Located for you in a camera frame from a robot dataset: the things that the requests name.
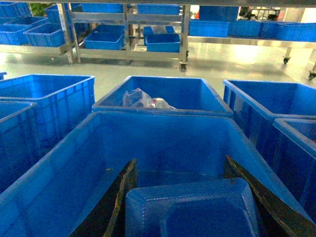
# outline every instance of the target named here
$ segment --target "crate rim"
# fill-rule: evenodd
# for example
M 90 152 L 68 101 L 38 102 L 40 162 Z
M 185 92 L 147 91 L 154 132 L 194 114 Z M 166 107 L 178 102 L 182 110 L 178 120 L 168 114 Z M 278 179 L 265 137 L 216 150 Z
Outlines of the crate rim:
M 266 107 L 264 107 L 259 102 L 255 101 L 254 98 L 252 98 L 250 95 L 248 95 L 246 92 L 232 84 L 232 81 L 243 81 L 243 82 L 249 82 L 247 80 L 223 80 L 223 84 L 227 86 L 229 89 L 233 90 L 234 92 L 237 92 L 238 95 L 243 98 L 247 103 L 249 103 L 259 114 L 261 114 L 265 119 L 269 120 L 272 124 L 276 117 L 283 118 L 283 119 L 316 119 L 316 116 L 310 116 L 310 115 L 287 115 L 287 114 L 275 114 L 272 113 L 270 110 L 268 110 Z M 266 83 L 279 83 L 279 84 L 296 84 L 296 85 L 302 85 L 309 87 L 311 89 L 314 89 L 313 87 L 301 83 L 296 82 L 281 82 L 281 81 L 266 81 L 266 80 L 250 80 L 250 82 L 266 82 Z
M 231 117 L 233 116 L 233 111 L 231 110 L 231 108 L 221 99 L 220 95 L 215 91 L 215 89 L 210 85 L 210 83 L 208 83 L 208 81 L 206 79 L 203 78 L 179 78 L 179 77 L 155 77 L 155 76 L 128 76 L 127 78 L 125 78 L 120 84 L 118 84 L 117 86 L 115 86 L 112 90 L 110 90 L 107 94 L 105 94 L 101 99 L 99 99 L 97 102 L 94 103 L 94 105 L 92 105 L 92 109 L 94 108 L 113 108 L 117 106 L 100 106 L 100 104 L 106 100 L 111 94 L 113 94 L 117 89 L 119 89 L 123 84 L 125 84 L 128 80 L 130 80 L 131 78 L 136 77 L 136 78 L 164 78 L 164 79 L 197 79 L 197 80 L 201 80 L 206 86 L 207 88 L 212 92 L 212 94 L 214 95 L 214 97 L 216 97 L 216 99 L 218 99 L 218 102 L 220 103 L 221 106 L 224 107 L 224 109 L 226 110 L 225 112 L 218 112 L 218 114 L 231 114 Z M 147 111 L 150 112 L 152 111 L 152 109 L 150 108 L 131 108 L 131 107 L 124 107 L 124 110 L 128 109 L 131 111 Z M 163 109 L 163 110 L 167 110 L 166 113 L 168 113 L 168 111 L 174 111 L 174 109 Z M 184 110 L 184 109 L 177 109 L 177 111 L 179 112 L 186 112 L 188 110 Z M 190 110 L 192 112 L 196 112 L 198 113 L 200 110 Z
M 0 118 L 0 123 L 4 122 L 4 121 L 6 121 L 6 120 L 8 120 L 10 118 L 15 117 L 15 116 L 17 116 L 17 115 L 29 110 L 30 108 L 33 108 L 33 107 L 37 106 L 37 103 L 35 103 L 35 102 L 27 102 L 27 101 L 23 102 L 23 101 L 2 101 L 2 100 L 0 100 L 0 104 L 12 104 L 12 105 L 13 104 L 23 104 L 23 105 L 28 105 L 25 108 L 18 110 L 17 112 L 14 112 L 14 113 L 12 113 L 12 114 L 10 114 L 8 116 Z
M 85 81 L 89 81 L 89 80 L 94 80 L 95 79 L 95 76 L 89 76 L 89 75 L 27 74 L 27 75 L 19 76 L 19 77 L 16 77 L 16 78 L 6 79 L 4 81 L 16 80 L 16 79 L 20 79 L 22 77 L 28 77 L 28 76 L 33 76 L 33 75 L 36 75 L 36 76 L 61 76 L 61 77 L 73 77 L 73 76 L 75 76 L 75 77 L 88 77 L 88 78 L 86 78 L 84 80 L 81 80 L 81 81 L 79 81 L 79 82 L 77 82 L 75 84 L 69 85 L 69 86 L 67 86 L 65 88 L 62 88 L 60 90 L 54 91 L 53 93 L 50 93 L 50 94 L 48 94 L 46 96 L 43 96 L 43 97 L 38 97 L 38 98 L 28 97 L 28 98 L 25 98 L 25 97 L 3 97 L 3 96 L 0 96 L 0 100 L 1 99 L 5 99 L 5 100 L 8 100 L 8 101 L 14 101 L 14 100 L 15 101 L 16 100 L 18 100 L 18 101 L 42 100 L 42 99 L 46 99 L 48 97 L 51 97 L 51 96 L 53 96 L 55 94 L 58 94 L 58 93 L 60 93 L 60 92 L 62 92 L 64 90 L 68 90 L 69 88 L 72 88 L 72 87 L 74 87 L 76 85 L 79 85 L 79 84 L 81 84 L 81 83 L 83 83 Z

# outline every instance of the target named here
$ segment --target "floor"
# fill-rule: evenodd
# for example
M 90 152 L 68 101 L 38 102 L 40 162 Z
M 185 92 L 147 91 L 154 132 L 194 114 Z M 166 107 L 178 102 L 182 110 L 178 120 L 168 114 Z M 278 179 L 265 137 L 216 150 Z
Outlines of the floor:
M 0 53 L 0 71 L 6 78 L 25 74 L 93 75 L 95 99 L 119 84 L 129 75 L 204 78 L 220 96 L 224 94 L 224 79 L 291 81 L 316 87 L 316 79 L 308 81 L 308 70 L 315 62 L 309 60 L 311 49 L 294 49 L 291 60 L 283 64 L 286 49 L 223 45 L 189 44 L 189 64 L 185 73 L 174 62 L 144 62 L 103 59 L 83 59 L 81 64 L 69 65 L 67 57 Z

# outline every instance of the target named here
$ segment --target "plastic bag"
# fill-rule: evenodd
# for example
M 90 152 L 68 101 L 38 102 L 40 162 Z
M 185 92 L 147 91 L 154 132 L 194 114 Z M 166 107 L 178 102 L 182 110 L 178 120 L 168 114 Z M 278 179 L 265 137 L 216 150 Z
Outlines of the plastic bag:
M 175 109 L 162 98 L 152 98 L 140 88 L 126 92 L 123 96 L 124 107 L 134 108 L 156 108 L 156 109 Z

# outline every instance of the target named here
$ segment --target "metal pole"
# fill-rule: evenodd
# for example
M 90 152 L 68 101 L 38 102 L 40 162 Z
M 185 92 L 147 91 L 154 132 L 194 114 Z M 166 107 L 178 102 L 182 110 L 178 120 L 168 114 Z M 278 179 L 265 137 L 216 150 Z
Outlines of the metal pole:
M 180 45 L 180 65 L 181 71 L 185 72 L 186 64 L 188 63 L 188 34 L 190 21 L 190 7 L 191 5 L 183 5 L 182 24 L 181 24 L 181 45 Z
M 74 53 L 73 53 L 72 42 L 70 39 L 69 25 L 68 25 L 68 21 L 67 21 L 65 5 L 63 3 L 58 3 L 57 7 L 58 7 L 58 12 L 59 12 L 60 25 L 61 25 L 61 28 L 63 30 L 65 42 L 67 45 L 68 62 L 70 64 L 73 64 L 74 63 Z

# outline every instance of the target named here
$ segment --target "blue plastic crate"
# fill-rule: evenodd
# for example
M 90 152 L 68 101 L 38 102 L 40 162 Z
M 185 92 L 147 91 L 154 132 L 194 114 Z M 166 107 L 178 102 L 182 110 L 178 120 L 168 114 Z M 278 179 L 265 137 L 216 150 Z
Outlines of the blue plastic crate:
M 272 169 L 316 221 L 316 120 L 278 118 Z
M 178 34 L 148 35 L 145 38 L 148 52 L 180 52 L 180 36 Z
M 121 3 L 83 3 L 81 5 L 84 12 L 123 13 Z
M 45 23 L 48 22 L 48 18 L 47 17 L 23 17 L 23 18 L 19 18 L 17 20 L 14 21 L 10 21 L 5 23 L 5 25 L 25 25 L 25 26 L 29 26 L 30 28 L 35 28 L 37 26 L 43 25 Z
M 92 32 L 84 39 L 86 48 L 121 50 L 124 46 L 124 34 Z
M 152 98 L 163 98 L 176 109 L 146 109 L 123 107 L 123 96 L 127 91 L 140 88 Z M 106 94 L 93 107 L 93 111 L 124 111 L 160 114 L 194 114 L 233 117 L 233 112 L 205 79 L 127 77 L 121 84 Z
M 133 158 L 152 187 L 221 179 L 226 154 L 308 218 L 231 119 L 98 112 L 0 195 L 0 235 L 69 236 Z
M 93 31 L 122 34 L 124 30 L 125 26 L 122 25 L 98 25 Z
M 0 194 L 40 159 L 35 106 L 0 102 Z
M 166 31 L 168 34 L 174 34 L 175 31 L 174 31 L 174 28 L 173 26 L 165 26 L 166 28 Z M 144 27 L 144 31 L 143 31 L 143 35 L 144 35 L 144 45 L 146 46 L 146 39 L 147 39 L 147 36 L 149 35 L 155 35 L 153 29 L 151 26 L 145 26 Z
M 137 188 L 126 195 L 126 237 L 259 237 L 258 223 L 251 189 L 240 178 Z
M 4 79 L 4 75 L 6 75 L 6 72 L 0 71 L 0 80 Z
M 316 89 L 299 83 L 225 80 L 224 101 L 269 165 L 277 146 L 276 118 L 316 119 Z
M 25 25 L 0 25 L 0 44 L 26 44 L 28 40 L 23 33 L 29 28 Z
M 0 1 L 1 17 L 30 16 L 31 12 L 26 2 L 5 2 Z
M 205 21 L 235 21 L 239 7 L 235 6 L 200 6 L 199 19 Z
M 139 14 L 179 15 L 177 4 L 137 4 Z
M 227 37 L 229 22 L 191 20 L 190 36 Z
M 65 9 L 66 9 L 66 16 L 67 16 L 67 21 L 71 22 L 70 18 L 70 12 L 68 10 L 68 5 L 65 4 Z M 72 10 L 73 11 L 78 11 L 81 9 L 81 5 L 77 3 L 72 3 Z M 57 5 L 50 6 L 46 9 L 44 9 L 48 16 L 48 20 L 50 23 L 60 23 L 60 18 L 59 18 L 59 12 L 58 12 L 58 7 Z
M 60 47 L 65 44 L 64 33 L 59 24 L 46 23 L 24 32 L 32 46 Z
M 229 25 L 228 35 L 234 37 L 259 37 L 261 22 L 258 21 L 232 21 Z
M 93 86 L 92 76 L 26 75 L 0 81 L 0 100 L 36 102 L 39 138 L 51 148 L 91 112 Z

